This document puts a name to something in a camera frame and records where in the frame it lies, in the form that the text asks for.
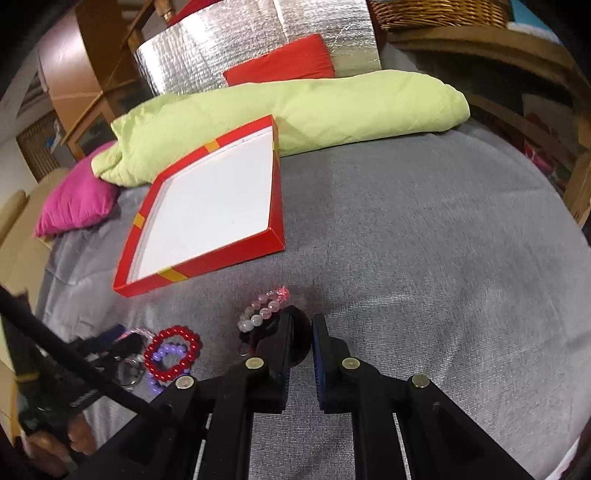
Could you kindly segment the person's left hand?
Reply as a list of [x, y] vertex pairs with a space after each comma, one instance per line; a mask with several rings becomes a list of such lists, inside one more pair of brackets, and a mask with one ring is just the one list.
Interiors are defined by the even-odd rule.
[[68, 448], [86, 456], [97, 451], [96, 439], [83, 414], [77, 415], [69, 422], [66, 445], [55, 436], [42, 431], [25, 436], [23, 445], [32, 466], [55, 478], [68, 473], [66, 464], [71, 460]]

